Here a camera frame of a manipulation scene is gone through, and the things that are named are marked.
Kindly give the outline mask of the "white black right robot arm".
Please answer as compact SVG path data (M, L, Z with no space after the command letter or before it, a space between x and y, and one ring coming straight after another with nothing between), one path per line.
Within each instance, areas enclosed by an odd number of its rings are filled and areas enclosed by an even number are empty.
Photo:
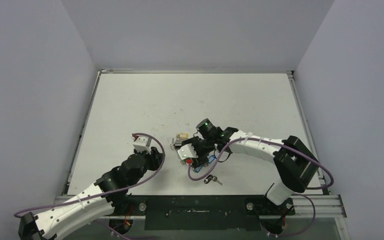
M287 139L265 138L235 127L222 129L207 118L196 130L199 136L183 140L176 149L179 159L193 169L207 164L214 151L242 154L275 166L279 180L268 188L262 201L264 211L270 215L280 211L293 194L304 193L320 166L307 146L293 135Z

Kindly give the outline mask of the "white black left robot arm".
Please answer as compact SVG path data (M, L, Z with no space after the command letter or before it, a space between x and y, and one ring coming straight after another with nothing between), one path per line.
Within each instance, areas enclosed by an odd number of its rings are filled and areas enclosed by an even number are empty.
M21 216L21 240L62 240L100 217L124 215L130 207L128 190L138 186L146 172L161 169L165 153L156 147L134 150L120 166L104 173L85 190L46 211Z

